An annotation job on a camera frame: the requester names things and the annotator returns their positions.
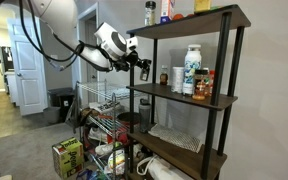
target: carpet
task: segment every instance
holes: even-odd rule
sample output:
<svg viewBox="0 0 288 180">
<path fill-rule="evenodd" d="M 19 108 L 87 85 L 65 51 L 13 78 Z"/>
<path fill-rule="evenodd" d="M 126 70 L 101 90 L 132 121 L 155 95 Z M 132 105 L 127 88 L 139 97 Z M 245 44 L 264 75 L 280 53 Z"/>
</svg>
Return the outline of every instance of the carpet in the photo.
<svg viewBox="0 0 288 180">
<path fill-rule="evenodd" d="M 74 134 L 72 127 L 61 123 L 0 138 L 1 175 L 10 174 L 14 180 L 60 180 L 51 146 L 73 136 L 79 139 L 78 131 Z"/>
</svg>

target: black trash bin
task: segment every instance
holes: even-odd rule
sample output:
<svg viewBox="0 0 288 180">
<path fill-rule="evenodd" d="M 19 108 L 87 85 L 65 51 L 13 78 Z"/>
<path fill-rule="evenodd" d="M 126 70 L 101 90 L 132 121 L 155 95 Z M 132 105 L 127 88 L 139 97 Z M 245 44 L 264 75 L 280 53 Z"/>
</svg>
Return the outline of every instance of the black trash bin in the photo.
<svg viewBox="0 0 288 180">
<path fill-rule="evenodd" d="M 60 107 L 60 122 L 64 122 L 74 99 L 73 89 L 70 87 L 58 88 L 50 89 L 47 92 L 50 106 Z"/>
</svg>

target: wooden shelf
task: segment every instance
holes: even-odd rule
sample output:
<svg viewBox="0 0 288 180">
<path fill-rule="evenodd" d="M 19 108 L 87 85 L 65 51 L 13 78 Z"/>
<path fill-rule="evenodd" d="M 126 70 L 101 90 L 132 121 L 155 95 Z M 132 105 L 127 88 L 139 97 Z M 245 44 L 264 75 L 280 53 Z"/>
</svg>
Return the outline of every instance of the wooden shelf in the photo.
<svg viewBox="0 0 288 180">
<path fill-rule="evenodd" d="M 199 153 L 192 152 L 180 148 L 178 146 L 167 143 L 157 137 L 149 134 L 143 134 L 138 131 L 134 133 L 128 133 L 128 136 L 132 139 L 143 144 L 143 146 L 149 148 L 154 153 L 165 159 L 178 169 L 182 170 L 194 179 L 201 179 L 201 167 L 204 155 L 204 145 L 202 145 Z M 224 164 L 227 155 L 218 156 L 216 150 L 211 151 L 211 158 L 208 170 L 208 179 L 214 179 L 219 173 L 222 165 Z"/>
<path fill-rule="evenodd" d="M 166 39 L 218 32 L 224 13 L 232 13 L 230 29 L 251 26 L 240 7 L 234 4 L 166 23 L 129 30 L 127 33 L 150 39 Z"/>
<path fill-rule="evenodd" d="M 213 106 L 210 104 L 211 97 L 206 97 L 206 99 L 203 101 L 197 101 L 197 100 L 194 100 L 192 97 L 183 96 L 182 94 L 172 92 L 171 86 L 163 86 L 159 84 L 140 84 L 140 85 L 135 85 L 133 87 L 127 86 L 127 88 L 133 89 L 135 91 L 140 91 L 143 93 L 152 94 L 152 95 L 159 96 L 162 98 L 167 98 L 170 100 L 194 105 L 194 106 L 200 106 L 200 107 L 204 107 L 207 109 L 214 109 L 217 111 L 221 111 L 227 108 L 234 101 L 237 100 L 237 97 L 229 97 L 226 95 L 220 95 L 218 105 Z"/>
</svg>

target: bag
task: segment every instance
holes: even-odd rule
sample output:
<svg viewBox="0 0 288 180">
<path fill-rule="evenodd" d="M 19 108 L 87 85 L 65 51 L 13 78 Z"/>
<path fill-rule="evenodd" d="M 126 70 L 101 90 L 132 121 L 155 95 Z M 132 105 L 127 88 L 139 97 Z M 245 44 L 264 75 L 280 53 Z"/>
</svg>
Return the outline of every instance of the bag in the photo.
<svg viewBox="0 0 288 180">
<path fill-rule="evenodd" d="M 140 166 L 147 163 L 143 172 L 140 172 Z M 141 162 L 137 164 L 137 173 L 139 175 L 146 175 L 147 170 L 150 175 L 155 180 L 190 180 L 192 179 L 181 170 L 175 168 L 170 163 L 166 162 L 164 159 L 153 156 L 143 159 Z"/>
</svg>

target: white bottle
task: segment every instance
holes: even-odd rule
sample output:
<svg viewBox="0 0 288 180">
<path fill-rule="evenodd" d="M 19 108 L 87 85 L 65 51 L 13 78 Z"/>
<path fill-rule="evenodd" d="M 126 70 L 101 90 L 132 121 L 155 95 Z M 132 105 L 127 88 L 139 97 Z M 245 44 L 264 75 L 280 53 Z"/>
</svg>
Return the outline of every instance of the white bottle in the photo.
<svg viewBox="0 0 288 180">
<path fill-rule="evenodd" d="M 192 96 L 194 91 L 194 74 L 196 69 L 201 69 L 202 56 L 200 53 L 201 45 L 190 44 L 185 56 L 183 95 Z"/>
</svg>

